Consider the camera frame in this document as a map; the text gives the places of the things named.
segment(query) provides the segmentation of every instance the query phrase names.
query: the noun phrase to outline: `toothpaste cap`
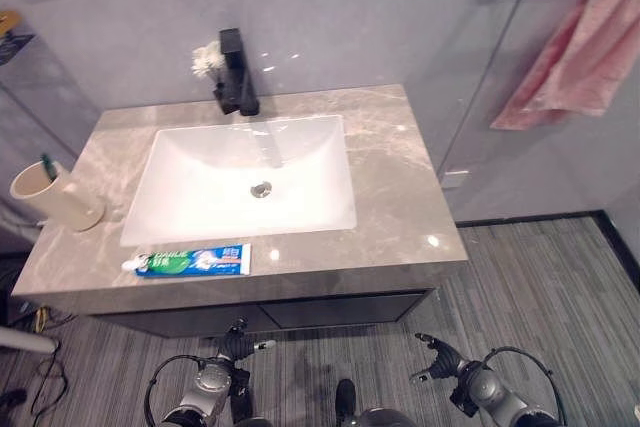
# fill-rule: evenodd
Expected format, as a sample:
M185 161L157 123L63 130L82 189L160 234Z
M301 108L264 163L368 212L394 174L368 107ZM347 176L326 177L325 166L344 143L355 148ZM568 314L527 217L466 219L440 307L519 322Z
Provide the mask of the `toothpaste cap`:
M127 272L133 272L134 270L140 270L144 272L147 270L147 263L149 261L149 256L147 254L136 255L131 260L125 260L120 268Z

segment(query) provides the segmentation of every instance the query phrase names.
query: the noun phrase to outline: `floor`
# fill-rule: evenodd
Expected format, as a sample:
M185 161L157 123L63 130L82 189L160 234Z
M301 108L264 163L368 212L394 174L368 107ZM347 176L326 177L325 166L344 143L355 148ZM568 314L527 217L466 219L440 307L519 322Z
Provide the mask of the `floor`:
M410 385L433 355L413 337L428 332L474 358L514 345L555 372L571 426L638 427L640 295L590 218L462 229L471 263L404 322L298 331L244 362L257 413L275 427L333 425L337 381L351 377L359 407L391 407L425 427L490 426L448 401L454 382ZM41 427L143 426L142 399L155 366L177 353L210 355L211 341L163 340L90 318L53 329L71 379L62 404ZM35 354L0 355L0 388L37 388ZM176 404L193 375L175 363L160 377L156 416ZM549 386L532 363L504 354L492 364L527 398L554 412ZM31 425L28 407L14 426ZM222 427L230 426L228 412Z

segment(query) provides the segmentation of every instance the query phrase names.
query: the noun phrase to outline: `toothpaste tube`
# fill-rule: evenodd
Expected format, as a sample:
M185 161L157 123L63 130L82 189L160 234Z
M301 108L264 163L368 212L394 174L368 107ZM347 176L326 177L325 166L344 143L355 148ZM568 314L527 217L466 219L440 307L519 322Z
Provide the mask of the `toothpaste tube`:
M251 244L202 250L137 255L122 264L122 270L140 277L185 277L193 275L248 275Z

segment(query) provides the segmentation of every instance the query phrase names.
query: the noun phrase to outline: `white flower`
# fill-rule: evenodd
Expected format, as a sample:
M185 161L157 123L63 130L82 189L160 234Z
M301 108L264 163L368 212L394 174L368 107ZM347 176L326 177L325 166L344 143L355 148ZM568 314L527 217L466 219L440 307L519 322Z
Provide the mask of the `white flower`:
M220 54L220 42L217 40L195 49L192 57L193 65L191 70L196 77L201 79L210 75L213 70L222 67L224 63L224 57Z

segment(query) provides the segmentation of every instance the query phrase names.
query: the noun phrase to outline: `black faucet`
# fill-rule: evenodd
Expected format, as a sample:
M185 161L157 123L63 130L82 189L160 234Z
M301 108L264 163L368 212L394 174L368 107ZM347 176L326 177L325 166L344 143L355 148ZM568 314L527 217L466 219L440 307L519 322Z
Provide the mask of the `black faucet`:
M220 31L220 53L224 55L225 65L220 69L213 95L222 112L230 114L239 110L240 115L258 115L260 102L253 90L240 30Z

